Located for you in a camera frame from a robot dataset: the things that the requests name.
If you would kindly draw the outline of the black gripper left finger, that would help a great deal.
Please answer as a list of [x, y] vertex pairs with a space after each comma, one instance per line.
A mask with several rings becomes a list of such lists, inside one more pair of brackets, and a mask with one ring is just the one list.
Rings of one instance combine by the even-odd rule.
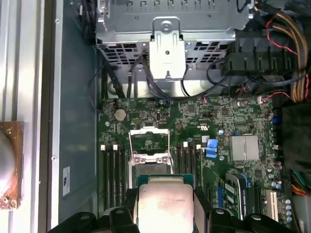
[[58, 224], [51, 233], [138, 233], [134, 223], [135, 204], [138, 203], [138, 189], [126, 191], [125, 203], [97, 218], [90, 212], [79, 212]]

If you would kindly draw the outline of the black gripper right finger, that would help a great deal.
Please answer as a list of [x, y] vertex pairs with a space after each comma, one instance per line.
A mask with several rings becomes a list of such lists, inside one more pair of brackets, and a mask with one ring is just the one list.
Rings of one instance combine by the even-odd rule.
[[212, 208], [202, 189], [193, 191], [194, 223], [200, 233], [292, 233], [293, 231], [263, 214], [249, 214], [244, 220], [227, 209]]

